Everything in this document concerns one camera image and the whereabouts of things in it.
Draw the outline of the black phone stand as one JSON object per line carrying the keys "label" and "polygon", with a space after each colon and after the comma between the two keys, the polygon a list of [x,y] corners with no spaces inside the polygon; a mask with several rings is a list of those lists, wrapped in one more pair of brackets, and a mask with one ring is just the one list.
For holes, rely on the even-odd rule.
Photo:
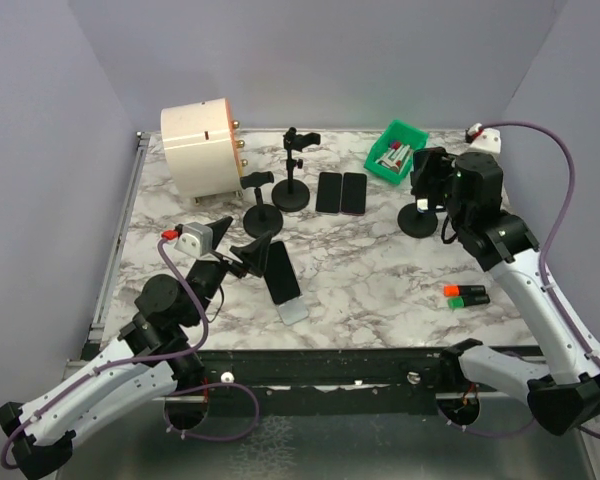
{"label": "black phone stand", "polygon": [[295,158],[293,153],[302,153],[305,148],[320,144],[321,135],[317,132],[301,134],[295,127],[290,127],[283,135],[287,177],[278,182],[271,192],[273,204],[279,210],[289,213],[299,212],[309,204],[309,188],[304,182],[294,178],[294,171],[303,168],[304,160]]}
{"label": "black phone stand", "polygon": [[275,205],[265,203],[262,195],[262,187],[273,182],[274,175],[271,171],[254,172],[240,178],[241,188],[252,189],[256,201],[243,216],[244,230],[253,238],[267,232],[275,236],[282,230],[281,211]]}

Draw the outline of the purple edged black phone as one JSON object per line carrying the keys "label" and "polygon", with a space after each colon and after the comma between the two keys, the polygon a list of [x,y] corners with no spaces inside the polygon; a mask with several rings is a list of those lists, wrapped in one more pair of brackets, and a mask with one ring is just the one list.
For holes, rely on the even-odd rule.
{"label": "purple edged black phone", "polygon": [[366,212],[367,176],[346,172],[342,181],[340,212],[348,215],[364,215]]}

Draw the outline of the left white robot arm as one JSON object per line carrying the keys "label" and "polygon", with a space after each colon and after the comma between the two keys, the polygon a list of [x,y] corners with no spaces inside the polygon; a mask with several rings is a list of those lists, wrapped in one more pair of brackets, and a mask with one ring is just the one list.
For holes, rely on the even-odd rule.
{"label": "left white robot arm", "polygon": [[210,381],[199,357],[210,333],[207,308],[227,275],[264,275],[273,235],[266,232],[225,256],[217,247],[232,222],[224,217],[163,232],[157,251],[169,271],[145,283],[132,320],[52,390],[0,407],[3,469],[42,479],[91,434],[150,400],[236,387],[235,381]]}

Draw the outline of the silver edged black phone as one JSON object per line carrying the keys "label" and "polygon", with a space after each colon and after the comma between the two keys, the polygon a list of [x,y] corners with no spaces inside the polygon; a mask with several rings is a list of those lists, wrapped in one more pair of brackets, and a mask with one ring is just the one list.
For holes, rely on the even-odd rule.
{"label": "silver edged black phone", "polygon": [[343,175],[335,172],[321,172],[318,177],[315,210],[318,213],[338,214],[342,193]]}

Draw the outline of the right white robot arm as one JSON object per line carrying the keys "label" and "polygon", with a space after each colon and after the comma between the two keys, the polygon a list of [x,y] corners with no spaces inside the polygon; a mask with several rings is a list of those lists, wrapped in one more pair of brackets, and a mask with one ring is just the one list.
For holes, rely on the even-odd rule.
{"label": "right white robot arm", "polygon": [[551,281],[529,227],[503,209],[503,171],[494,157],[421,149],[411,184],[416,199],[443,208],[456,239],[514,303],[545,358],[528,363],[469,339],[444,351],[441,383],[452,391],[492,387],[525,403],[556,436],[600,415],[600,343]]}

